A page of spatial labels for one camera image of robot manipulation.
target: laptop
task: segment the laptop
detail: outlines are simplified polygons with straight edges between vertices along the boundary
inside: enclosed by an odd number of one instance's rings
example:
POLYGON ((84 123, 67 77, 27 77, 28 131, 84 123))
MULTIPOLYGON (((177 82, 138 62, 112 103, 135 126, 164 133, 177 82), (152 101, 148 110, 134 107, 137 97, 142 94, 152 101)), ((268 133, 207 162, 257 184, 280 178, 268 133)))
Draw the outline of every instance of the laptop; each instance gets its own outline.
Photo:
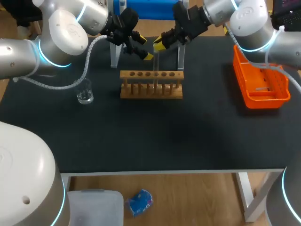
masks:
POLYGON ((301 31, 301 0, 274 0, 271 15, 275 29, 284 25, 285 31, 301 31))

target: blue light ring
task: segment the blue light ring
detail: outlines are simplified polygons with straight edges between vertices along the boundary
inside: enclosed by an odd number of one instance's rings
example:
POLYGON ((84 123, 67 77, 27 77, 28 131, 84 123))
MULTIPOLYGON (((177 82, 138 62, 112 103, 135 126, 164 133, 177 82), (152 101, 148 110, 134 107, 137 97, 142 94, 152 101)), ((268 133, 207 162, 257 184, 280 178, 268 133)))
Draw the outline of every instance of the blue light ring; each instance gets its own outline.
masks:
POLYGON ((80 12, 80 14, 79 14, 79 16, 76 18, 76 21, 77 21, 77 22, 78 22, 78 21, 81 19, 81 17, 84 15, 84 12, 85 12, 86 8, 87 8, 87 4, 85 3, 84 6, 83 6, 83 9, 81 10, 81 12, 80 12))
POLYGON ((237 4, 235 3, 235 0, 231 0, 231 2, 232 2, 232 4, 233 4, 233 6, 234 6, 234 9, 237 10, 238 7, 237 7, 237 4))
POLYGON ((66 190, 65 190, 65 185, 64 185, 64 181, 62 179, 62 183, 63 183, 63 203, 61 205, 61 208, 60 208, 60 211, 58 212, 55 220, 53 221, 53 223, 50 225, 50 226, 54 226, 55 223, 57 222, 58 218, 60 217, 61 213, 62 213, 62 210, 63 210, 63 207, 64 207, 64 203, 65 203, 65 196, 66 196, 66 190))
POLYGON ((56 67, 68 67, 68 66, 71 65, 71 63, 68 64, 68 65, 57 65, 57 64, 51 62, 51 61, 44 55, 44 53, 42 52, 42 49, 41 49, 41 40, 39 41, 39 51, 40 51, 42 57, 43 57, 48 63, 50 63, 50 64, 53 65, 53 66, 56 66, 56 67))
POLYGON ((285 193, 285 189, 284 189, 284 176, 285 176, 285 171, 286 169, 284 170, 283 172, 283 175, 282 175, 282 192, 283 192, 283 196, 284 196, 284 200, 288 206, 288 208, 290 209, 290 211, 292 212, 292 214, 294 215, 294 217, 299 221, 299 223, 301 223, 301 218, 298 216, 298 214, 294 211, 293 207, 291 206, 287 196, 286 196, 286 193, 285 193))
POLYGON ((268 43, 266 43, 264 46, 261 46, 260 48, 257 48, 257 49, 252 49, 252 50, 247 50, 247 49, 244 49, 244 48, 241 48, 241 46, 239 46, 243 51, 245 52, 256 52, 256 51, 259 51, 259 50, 262 50, 264 48, 266 48, 268 45, 272 44, 276 39, 276 31, 274 30, 273 32, 273 36, 271 37, 271 39, 268 41, 268 43))

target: white cable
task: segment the white cable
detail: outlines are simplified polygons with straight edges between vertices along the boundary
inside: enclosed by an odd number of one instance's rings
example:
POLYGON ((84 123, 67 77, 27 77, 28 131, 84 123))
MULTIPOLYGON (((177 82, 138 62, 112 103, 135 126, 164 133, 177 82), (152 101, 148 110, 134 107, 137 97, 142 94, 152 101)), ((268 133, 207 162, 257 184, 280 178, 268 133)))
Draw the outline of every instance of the white cable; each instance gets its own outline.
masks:
POLYGON ((90 54, 91 54, 91 51, 92 51, 92 48, 93 46, 95 45, 95 43, 97 43, 99 40, 101 39, 106 39, 107 36, 106 35, 100 35, 98 36, 97 38, 95 38, 92 43, 90 44, 89 48, 88 48, 88 52, 87 52, 87 56, 86 56, 86 62, 85 62, 85 68, 84 68, 84 71, 83 71, 83 74, 82 76, 76 80, 73 84, 71 85, 68 85, 68 86, 49 86, 49 85, 46 85, 46 84, 43 84, 39 81, 36 81, 36 80, 33 80, 33 79, 30 79, 30 78, 27 78, 27 77, 22 77, 21 79, 25 80, 25 81, 28 81, 30 83, 33 83, 37 86, 40 86, 40 87, 43 87, 43 88, 46 88, 46 89, 54 89, 54 90, 63 90, 63 89, 71 89, 73 87, 76 87, 77 85, 79 85, 86 77, 86 74, 88 72, 88 67, 89 67, 89 61, 90 61, 90 54))
MULTIPOLYGON (((246 56, 244 55, 244 52, 243 50, 240 48, 239 46, 239 43, 237 42, 233 32, 231 31, 231 29, 228 27, 227 24, 224 24, 224 26, 226 27, 226 29, 228 30, 229 32, 229 35, 230 37, 233 39, 234 43, 238 46, 238 49, 240 50, 240 52, 243 54, 243 56, 246 58, 246 56)), ((281 28, 279 28, 279 31, 277 32, 275 38, 281 33, 284 31, 284 26, 281 26, 281 28)), ((300 84, 288 73, 286 72, 285 70, 281 69, 280 66, 278 67, 275 67, 275 66, 271 66, 269 63, 268 63, 268 57, 269 57, 269 51, 271 49, 271 47, 273 46, 274 42, 275 42, 276 39, 274 39, 274 41, 272 42, 272 44, 269 46, 268 48, 268 51, 266 52, 266 55, 265 55, 265 64, 259 64, 259 63, 253 63, 251 61, 248 61, 251 65, 255 66, 255 67, 258 67, 258 68, 262 68, 262 69, 273 69, 273 70, 277 70, 278 72, 284 74, 288 79, 289 81, 291 81, 291 83, 297 88, 297 90, 300 92, 301 94, 301 86, 300 84)))

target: blue package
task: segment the blue package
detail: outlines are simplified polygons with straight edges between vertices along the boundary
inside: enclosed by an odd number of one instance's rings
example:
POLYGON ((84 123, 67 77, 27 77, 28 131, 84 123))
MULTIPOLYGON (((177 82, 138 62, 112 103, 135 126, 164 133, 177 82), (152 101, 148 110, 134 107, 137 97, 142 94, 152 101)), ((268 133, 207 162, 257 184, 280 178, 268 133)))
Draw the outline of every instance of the blue package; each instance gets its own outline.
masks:
POLYGON ((148 191, 142 189, 133 198, 128 199, 126 205, 131 210, 133 216, 136 217, 146 211, 153 202, 152 195, 148 191))

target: white table frame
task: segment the white table frame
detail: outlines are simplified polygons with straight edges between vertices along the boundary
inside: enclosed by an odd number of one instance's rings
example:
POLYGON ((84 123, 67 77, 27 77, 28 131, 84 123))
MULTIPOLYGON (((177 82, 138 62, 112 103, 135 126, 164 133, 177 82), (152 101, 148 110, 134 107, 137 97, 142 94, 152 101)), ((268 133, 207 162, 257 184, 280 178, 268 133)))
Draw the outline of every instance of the white table frame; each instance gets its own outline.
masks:
POLYGON ((256 170, 167 170, 167 171, 133 171, 133 172, 99 172, 99 173, 62 173, 66 190, 69 190, 71 177, 84 176, 113 176, 113 175, 148 175, 148 174, 191 174, 191 173, 235 173, 241 200, 244 206, 245 222, 255 222, 265 211, 265 202, 269 189, 284 169, 256 169, 256 170), (248 172, 267 172, 260 189, 253 196, 248 172))

